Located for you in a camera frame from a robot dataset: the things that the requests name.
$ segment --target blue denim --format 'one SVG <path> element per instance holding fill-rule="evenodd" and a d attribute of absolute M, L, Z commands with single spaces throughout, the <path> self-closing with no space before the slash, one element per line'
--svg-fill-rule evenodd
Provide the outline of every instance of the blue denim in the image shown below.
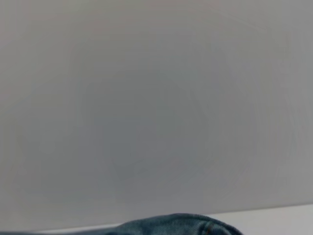
<path fill-rule="evenodd" d="M 0 232 L 0 235 L 30 234 Z M 115 228 L 76 232 L 72 235 L 242 235 L 242 233 L 207 216 L 171 214 L 131 221 Z"/>

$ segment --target denim fabric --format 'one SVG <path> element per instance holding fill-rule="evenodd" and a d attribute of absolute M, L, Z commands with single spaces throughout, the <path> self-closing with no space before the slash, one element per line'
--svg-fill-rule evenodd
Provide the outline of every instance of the denim fabric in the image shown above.
<path fill-rule="evenodd" d="M 27 235 L 0 233 L 0 235 Z M 72 235 L 242 235 L 234 227 L 196 214 L 172 214 L 135 220 L 115 228 L 72 233 Z"/>

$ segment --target white surface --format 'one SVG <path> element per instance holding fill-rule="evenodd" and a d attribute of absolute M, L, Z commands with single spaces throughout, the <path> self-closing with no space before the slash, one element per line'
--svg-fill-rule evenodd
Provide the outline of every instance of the white surface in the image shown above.
<path fill-rule="evenodd" d="M 311 235 L 313 229 L 313 205 L 220 213 L 209 216 L 235 226 L 245 235 Z M 115 226 L 117 225 L 103 225 L 43 232 L 52 234 L 71 233 Z"/>
<path fill-rule="evenodd" d="M 0 0 L 0 227 L 313 202 L 313 3 Z"/>

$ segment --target gray wall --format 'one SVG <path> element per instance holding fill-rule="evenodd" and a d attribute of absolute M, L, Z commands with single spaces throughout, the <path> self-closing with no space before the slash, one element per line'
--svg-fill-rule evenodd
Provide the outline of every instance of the gray wall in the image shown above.
<path fill-rule="evenodd" d="M 1 0 L 1 230 L 313 202 L 312 13 Z"/>

